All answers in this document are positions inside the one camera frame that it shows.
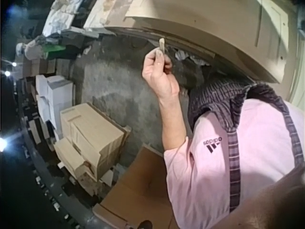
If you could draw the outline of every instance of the small object in hand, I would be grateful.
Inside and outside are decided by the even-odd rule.
[[[160,46],[160,50],[163,52],[163,54],[165,53],[165,40],[164,38],[161,38],[159,40],[159,46]]]

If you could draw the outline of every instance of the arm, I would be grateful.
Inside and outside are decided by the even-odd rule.
[[[171,73],[172,63],[159,48],[145,56],[143,78],[157,95],[162,117],[162,141],[165,150],[183,145],[186,128],[179,101],[179,85]]]

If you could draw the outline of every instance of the floor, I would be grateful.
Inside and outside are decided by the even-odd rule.
[[[141,76],[144,57],[153,48],[150,42],[138,38],[104,36],[72,66],[65,61],[58,66],[76,85],[76,104],[91,102],[121,126],[132,128],[120,159],[125,167],[143,143],[163,152],[158,103]],[[177,61],[174,51],[170,51],[170,57],[180,85],[189,88],[203,82],[200,66],[190,60]],[[181,105],[186,120],[187,97],[181,97]]]

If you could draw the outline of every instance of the hand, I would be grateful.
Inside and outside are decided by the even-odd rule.
[[[178,97],[179,84],[171,72],[172,66],[171,59],[159,48],[145,56],[142,76],[160,101]]]

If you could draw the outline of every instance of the sleeve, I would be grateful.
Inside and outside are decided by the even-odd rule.
[[[167,150],[164,153],[164,160],[167,169],[167,189],[170,200],[179,191],[186,190],[191,183],[193,161],[190,153],[192,140],[186,137],[184,144],[176,149]]]

